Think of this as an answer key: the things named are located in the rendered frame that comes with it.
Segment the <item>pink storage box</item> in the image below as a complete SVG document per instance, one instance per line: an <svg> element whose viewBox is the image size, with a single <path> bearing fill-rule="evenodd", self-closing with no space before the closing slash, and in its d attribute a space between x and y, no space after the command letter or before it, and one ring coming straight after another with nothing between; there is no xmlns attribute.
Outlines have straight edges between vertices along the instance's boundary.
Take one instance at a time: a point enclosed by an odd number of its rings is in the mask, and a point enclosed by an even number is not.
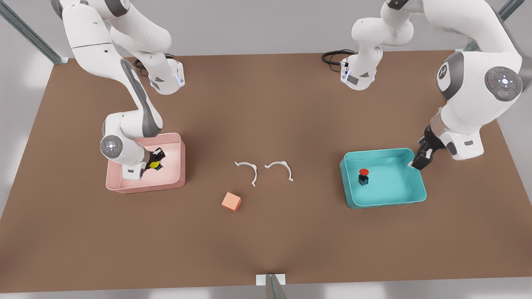
<svg viewBox="0 0 532 299"><path fill-rule="evenodd" d="M122 178L122 166L108 161L106 187L121 194L178 189L185 184L185 145L177 133L159 134L153 138L139 138L147 150L161 148L166 157L160 170L147 170L141 180Z"/></svg>

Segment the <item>blue storage box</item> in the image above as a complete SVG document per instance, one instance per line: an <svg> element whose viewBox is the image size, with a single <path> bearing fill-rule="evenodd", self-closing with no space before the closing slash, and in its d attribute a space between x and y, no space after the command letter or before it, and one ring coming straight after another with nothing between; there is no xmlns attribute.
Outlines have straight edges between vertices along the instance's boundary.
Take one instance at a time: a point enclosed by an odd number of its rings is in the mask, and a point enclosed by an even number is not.
<svg viewBox="0 0 532 299"><path fill-rule="evenodd" d="M351 209L404 206L425 201L427 192L419 170L408 166L409 148L348 152L340 163L347 205ZM359 170L369 170L369 183L361 186Z"/></svg>

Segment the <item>orange cube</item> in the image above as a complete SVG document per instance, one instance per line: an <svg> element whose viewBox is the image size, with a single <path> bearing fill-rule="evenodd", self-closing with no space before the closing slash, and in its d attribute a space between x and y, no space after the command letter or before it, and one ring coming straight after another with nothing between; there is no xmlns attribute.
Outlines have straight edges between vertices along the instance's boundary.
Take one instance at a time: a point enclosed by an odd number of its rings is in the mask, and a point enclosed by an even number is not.
<svg viewBox="0 0 532 299"><path fill-rule="evenodd" d="M227 192L223 201L221 202L221 206L224 208L231 210L232 212L237 212L238 208L240 207L242 202L241 197L234 195L230 192Z"/></svg>

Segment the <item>silver frame post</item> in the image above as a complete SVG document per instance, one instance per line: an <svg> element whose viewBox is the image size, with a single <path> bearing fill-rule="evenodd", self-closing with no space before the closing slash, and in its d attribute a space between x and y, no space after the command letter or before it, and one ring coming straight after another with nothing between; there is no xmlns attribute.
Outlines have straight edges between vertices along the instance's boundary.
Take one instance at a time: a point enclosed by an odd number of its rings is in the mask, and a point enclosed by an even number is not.
<svg viewBox="0 0 532 299"><path fill-rule="evenodd" d="M61 57L51 48L34 30L27 25L4 0L0 0L0 16L2 16L19 34L30 42L40 53L47 57L53 64L66 64L68 57Z"/></svg>
<svg viewBox="0 0 532 299"><path fill-rule="evenodd" d="M287 299L283 289L286 284L285 274L257 274L256 286L265 286L266 299Z"/></svg>
<svg viewBox="0 0 532 299"><path fill-rule="evenodd" d="M506 21L522 4L524 4L524 2L526 2L526 0L508 0L498 10L498 15L503 21ZM469 40L469 42L461 49L455 49L455 52L459 51L480 51L480 47L474 40Z"/></svg>

